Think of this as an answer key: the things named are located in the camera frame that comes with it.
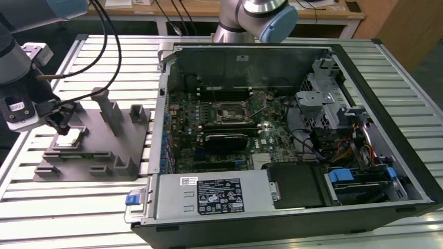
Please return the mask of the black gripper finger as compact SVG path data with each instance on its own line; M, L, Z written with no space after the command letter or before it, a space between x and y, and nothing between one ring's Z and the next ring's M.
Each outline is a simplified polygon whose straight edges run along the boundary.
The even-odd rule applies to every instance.
M61 106L62 124L66 125L72 119L76 112L77 104L66 103Z
M69 131L69 116L65 112L57 112L46 116L46 125L52 127L58 135L66 135Z

